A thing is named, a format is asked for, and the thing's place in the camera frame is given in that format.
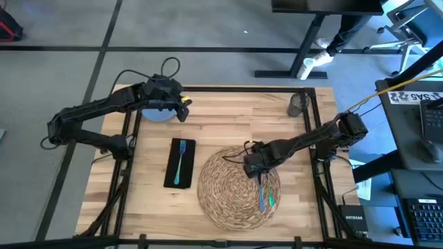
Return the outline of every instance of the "chair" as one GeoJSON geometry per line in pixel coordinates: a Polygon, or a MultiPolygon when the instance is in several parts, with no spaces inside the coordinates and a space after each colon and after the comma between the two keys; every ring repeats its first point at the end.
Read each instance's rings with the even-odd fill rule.
{"type": "Polygon", "coordinates": [[[424,55],[427,48],[432,48],[443,40],[443,19],[428,6],[416,6],[407,8],[414,0],[409,0],[405,4],[390,11],[387,16],[392,22],[392,26],[379,28],[378,33],[384,30],[392,33],[397,41],[384,44],[372,45],[363,49],[367,53],[372,48],[399,48],[401,52],[401,64],[398,71],[391,73],[392,77],[397,76],[406,68],[406,63],[413,50],[419,55],[424,55]]]}

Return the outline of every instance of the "sticker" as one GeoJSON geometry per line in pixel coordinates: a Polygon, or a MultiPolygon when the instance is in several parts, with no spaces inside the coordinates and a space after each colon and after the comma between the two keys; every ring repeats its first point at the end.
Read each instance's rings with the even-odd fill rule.
{"type": "Polygon", "coordinates": [[[437,203],[436,200],[430,200],[430,199],[418,199],[418,202],[420,202],[420,203],[437,203]]]}
{"type": "Polygon", "coordinates": [[[439,100],[443,98],[442,92],[419,92],[419,91],[389,91],[391,104],[420,104],[422,100],[439,100]]]}

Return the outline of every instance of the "yellow cable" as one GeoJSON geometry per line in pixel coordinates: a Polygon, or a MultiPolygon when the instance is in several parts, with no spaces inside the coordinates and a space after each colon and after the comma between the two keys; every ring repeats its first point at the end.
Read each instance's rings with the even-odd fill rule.
{"type": "Polygon", "coordinates": [[[365,102],[366,100],[370,100],[370,99],[372,99],[372,98],[375,97],[375,96],[378,96],[378,95],[381,95],[381,94],[383,94],[383,93],[386,93],[386,92],[392,91],[392,90],[397,89],[397,88],[402,87],[402,86],[406,86],[407,84],[410,84],[410,83],[416,82],[416,81],[418,81],[418,80],[422,80],[422,79],[424,79],[424,78],[430,77],[430,76],[432,76],[432,75],[434,75],[434,74],[438,74],[438,73],[443,73],[443,69],[440,69],[440,70],[434,71],[434,72],[432,72],[432,73],[425,74],[425,75],[420,76],[420,77],[413,78],[413,79],[411,79],[411,80],[406,80],[406,81],[403,82],[403,83],[400,83],[400,84],[398,84],[398,85],[392,86],[392,87],[390,87],[390,88],[388,88],[388,89],[384,89],[384,90],[382,90],[382,91],[380,91],[380,92],[378,92],[378,93],[374,93],[374,94],[372,94],[371,96],[362,99],[360,102],[356,103],[355,105],[353,105],[352,107],[350,107],[350,108],[349,108],[348,110],[346,110],[346,111],[351,111],[352,109],[354,109],[355,107],[359,106],[360,104],[362,104],[362,103],[365,102]]]}

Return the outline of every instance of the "woven placemat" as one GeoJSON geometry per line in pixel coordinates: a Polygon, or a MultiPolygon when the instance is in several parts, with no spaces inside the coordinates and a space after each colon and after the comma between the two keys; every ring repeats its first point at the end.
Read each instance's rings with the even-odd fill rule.
{"type": "MultiPolygon", "coordinates": [[[[243,147],[229,147],[212,155],[199,178],[197,196],[204,214],[219,228],[229,231],[249,231],[266,223],[280,202],[280,179],[274,169],[262,175],[265,211],[260,211],[257,178],[249,179],[243,164],[224,160],[222,156],[240,153],[243,147]],[[275,205],[269,204],[269,187],[275,205]]],[[[229,158],[242,162],[244,154],[229,158]]]]}

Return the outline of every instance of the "black napkin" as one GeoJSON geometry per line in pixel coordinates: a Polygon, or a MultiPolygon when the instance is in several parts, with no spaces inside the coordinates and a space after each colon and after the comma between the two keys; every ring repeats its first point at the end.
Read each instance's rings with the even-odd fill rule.
{"type": "Polygon", "coordinates": [[[169,153],[168,168],[166,168],[164,187],[186,189],[191,187],[192,171],[194,169],[195,140],[173,138],[169,153]],[[180,141],[186,141],[185,154],[181,158],[180,181],[174,184],[175,175],[179,168],[180,141]]]}

